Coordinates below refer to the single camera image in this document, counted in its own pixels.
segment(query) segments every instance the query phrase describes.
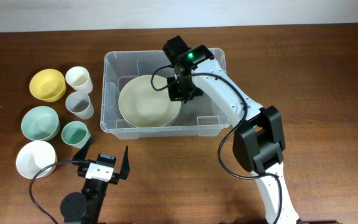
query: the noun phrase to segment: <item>mint green bowl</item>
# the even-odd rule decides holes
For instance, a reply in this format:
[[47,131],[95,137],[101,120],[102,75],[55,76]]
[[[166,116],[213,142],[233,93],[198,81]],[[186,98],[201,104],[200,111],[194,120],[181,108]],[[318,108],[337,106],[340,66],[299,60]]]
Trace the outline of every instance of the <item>mint green bowl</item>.
[[30,140],[48,141],[60,130],[56,111],[48,106],[38,106],[27,112],[21,124],[22,133]]

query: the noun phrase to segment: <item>beige plate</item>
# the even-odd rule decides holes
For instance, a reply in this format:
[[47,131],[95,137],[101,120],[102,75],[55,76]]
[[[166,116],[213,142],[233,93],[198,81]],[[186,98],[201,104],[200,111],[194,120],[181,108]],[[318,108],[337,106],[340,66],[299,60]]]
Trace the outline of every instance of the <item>beige plate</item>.
[[[118,98],[119,111],[124,119],[137,128],[170,125],[180,112],[180,101],[170,101],[168,89],[155,91],[151,75],[141,75],[127,83]],[[161,88],[167,79],[154,76],[153,84]]]

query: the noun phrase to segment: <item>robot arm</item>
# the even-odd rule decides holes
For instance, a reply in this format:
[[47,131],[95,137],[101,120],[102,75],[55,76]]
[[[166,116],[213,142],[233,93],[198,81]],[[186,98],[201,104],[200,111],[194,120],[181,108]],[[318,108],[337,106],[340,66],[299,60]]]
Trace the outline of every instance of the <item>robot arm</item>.
[[[283,137],[281,116],[273,106],[264,109],[261,104],[249,98],[222,70],[213,54],[203,45],[190,49],[179,37],[169,40],[163,48],[171,61],[176,75],[185,77],[195,73],[212,73],[229,81],[241,93],[247,103],[247,116],[244,124],[234,134],[233,153],[240,165],[252,175],[271,173],[279,176],[282,185],[282,212],[279,224],[296,224],[299,215],[294,210],[283,176]],[[206,93],[229,118],[235,127],[243,118],[242,101],[237,93],[220,79],[207,75],[194,76],[191,82],[180,81],[168,89],[172,101],[185,103],[195,96]],[[263,128],[255,132],[254,126]],[[273,223],[278,214],[279,194],[273,177],[256,180],[265,204],[266,219]]]
[[[240,93],[242,97],[246,99],[248,104],[247,120],[257,116],[260,113],[262,107],[261,104],[255,102],[249,98],[241,89],[226,75],[221,69],[216,59],[205,60],[198,64],[198,68],[192,71],[192,73],[213,73],[221,76],[227,81],[231,82]],[[241,120],[244,115],[242,109],[242,103],[237,94],[221,80],[216,80],[213,77],[208,76],[196,76],[192,77],[193,83],[198,88],[202,89],[223,111],[223,113],[229,118],[232,126],[234,127]],[[284,180],[283,162],[275,163],[265,170],[267,173],[276,174],[280,177],[280,182],[283,190],[283,206],[280,219],[277,223],[295,224],[299,219],[299,215],[294,210],[290,196],[288,194],[287,186]],[[252,175],[258,175],[255,171],[251,172]],[[264,177],[257,179],[260,194],[265,204],[266,219],[268,223],[273,223],[278,213],[278,188],[276,180],[273,177]]]

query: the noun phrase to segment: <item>yellow bowl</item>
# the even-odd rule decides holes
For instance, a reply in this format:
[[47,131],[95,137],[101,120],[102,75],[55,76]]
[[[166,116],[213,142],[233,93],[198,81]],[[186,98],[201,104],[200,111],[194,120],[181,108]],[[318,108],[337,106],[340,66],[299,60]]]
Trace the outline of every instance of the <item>yellow bowl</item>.
[[55,69],[42,70],[32,77],[30,92],[39,100],[55,102],[66,93],[65,77]]

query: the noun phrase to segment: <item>transparent storage container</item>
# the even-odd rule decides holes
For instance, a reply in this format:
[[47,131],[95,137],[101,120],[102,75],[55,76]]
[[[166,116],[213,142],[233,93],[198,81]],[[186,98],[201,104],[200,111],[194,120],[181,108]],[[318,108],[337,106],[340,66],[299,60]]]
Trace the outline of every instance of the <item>transparent storage container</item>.
[[[226,72],[224,52],[218,48],[209,49]],[[216,136],[230,123],[228,118],[204,94],[181,103],[176,120],[167,127],[133,128],[122,117],[118,108],[120,91],[131,79],[139,75],[150,75],[170,62],[162,50],[109,52],[104,57],[103,96],[100,127],[119,139],[137,139],[162,136]],[[173,69],[165,68],[157,75],[174,77]]]

